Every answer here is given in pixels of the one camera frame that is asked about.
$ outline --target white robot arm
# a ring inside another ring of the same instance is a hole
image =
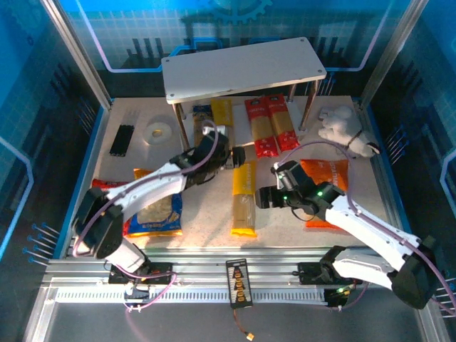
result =
[[[244,150],[236,147],[230,151],[228,139],[221,133],[213,154],[207,159],[209,151],[215,146],[217,134],[214,131],[206,133],[200,146],[172,158],[158,171],[140,180],[107,192],[90,189],[73,221],[78,235],[75,256],[78,256],[78,246],[82,243],[88,247],[89,255],[107,259],[126,274],[148,274],[150,261],[134,244],[122,238],[123,222],[166,196],[202,184],[221,167],[237,167],[244,163]],[[277,177],[277,186],[260,189],[260,193],[267,193],[269,202],[257,201],[259,207],[302,209],[346,230],[378,253],[376,256],[345,247],[333,247],[320,261],[325,281],[360,279],[391,289],[401,300],[417,309],[426,305],[437,288],[438,280],[422,258],[409,247],[427,254],[433,264],[443,271],[441,247],[432,237],[420,241],[356,203],[356,211],[353,211],[343,191],[326,182],[316,185],[297,162],[275,165],[271,171]],[[360,213],[368,220],[361,219]],[[399,239],[379,229],[379,224],[387,232],[394,232]]]
[[[327,182],[316,185],[297,162],[275,164],[271,171],[276,175],[277,186],[260,189],[260,196],[267,198],[257,201],[260,207],[302,209],[347,231],[378,253],[376,256],[334,246],[320,261],[325,281],[360,279],[392,290],[416,309],[424,308],[440,282],[413,249],[425,254],[440,273],[445,272],[441,246],[432,237],[421,241],[359,204],[350,205],[342,190]]]

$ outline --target white shelf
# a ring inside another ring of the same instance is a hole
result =
[[[169,104],[326,77],[305,37],[165,57],[162,67]]]

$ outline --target white plush toy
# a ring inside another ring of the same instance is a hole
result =
[[[341,144],[356,155],[367,158],[380,153],[373,136],[363,131],[361,122],[346,105],[323,113],[320,120],[323,121],[323,128],[318,131],[318,135],[323,139]]]

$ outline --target metal frame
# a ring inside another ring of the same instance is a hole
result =
[[[378,65],[376,66],[361,97],[361,109],[367,108],[375,92],[383,81],[394,59],[400,52],[408,35],[415,26],[428,0],[411,0],[390,43],[387,45]],[[79,42],[76,33],[69,25],[65,12],[57,1],[41,0],[52,22],[67,45],[72,57],[81,69],[89,86],[95,93],[100,104],[109,109],[110,96],[97,74],[93,64]],[[318,82],[312,83],[312,91],[306,104],[300,128],[306,124],[306,117],[318,90]],[[296,86],[290,87],[288,101],[293,101]],[[182,108],[174,108],[177,119],[181,123]],[[394,203],[388,204],[388,215],[392,221],[400,221],[394,213]],[[70,244],[68,236],[65,245]],[[257,291],[266,289],[270,291],[315,289],[314,286],[300,286],[291,271],[296,268],[296,263],[303,261],[318,261],[328,249],[164,249],[146,250],[145,253],[156,261],[171,261],[175,263],[178,272],[177,287],[184,291],[220,290],[226,287],[226,274],[224,262],[228,259],[246,257],[249,260],[250,278],[252,288]],[[74,289],[75,286],[82,291],[93,291],[94,287],[107,287],[104,284],[109,276],[104,268],[104,263],[92,259],[64,259],[50,260],[46,269],[43,283],[38,293],[35,306],[28,322],[25,341],[45,341],[48,327],[53,317],[54,307],[61,289]],[[443,318],[435,304],[428,304],[423,311],[418,312],[422,329],[429,341],[449,341]]]
[[[62,9],[58,1],[41,0],[41,3],[48,12],[49,17],[51,18],[57,31],[60,33],[63,42],[80,68],[98,102],[100,102],[104,109],[109,110],[111,107],[111,97],[109,96],[109,93],[95,67],[90,61],[86,50],[80,43],[73,27],[69,24],[70,21],[68,20],[65,11]]]
[[[391,36],[391,40],[386,46],[361,94],[361,109],[367,108],[369,103],[371,103],[373,96],[383,82],[383,79],[390,70],[394,60],[402,50],[402,47],[428,4],[428,1],[429,0],[411,0],[409,3],[398,26]]]

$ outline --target snack bag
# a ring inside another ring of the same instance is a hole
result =
[[[149,175],[152,171],[134,169],[135,179]],[[134,214],[128,237],[173,237],[182,235],[180,216],[182,214],[181,194],[162,198]]]
[[[120,187],[122,185],[128,184],[128,182],[109,182],[105,180],[93,180],[92,187],[99,187],[102,190],[110,189],[111,187]],[[128,228],[130,227],[131,219],[128,219],[127,222],[123,224],[122,236],[128,234]]]
[[[306,174],[312,180],[319,184],[321,182],[333,183],[343,191],[348,190],[348,161],[337,160],[330,162],[328,160],[301,160],[301,166]],[[306,222],[307,228],[337,228],[337,226],[322,221],[318,217],[314,217]]]

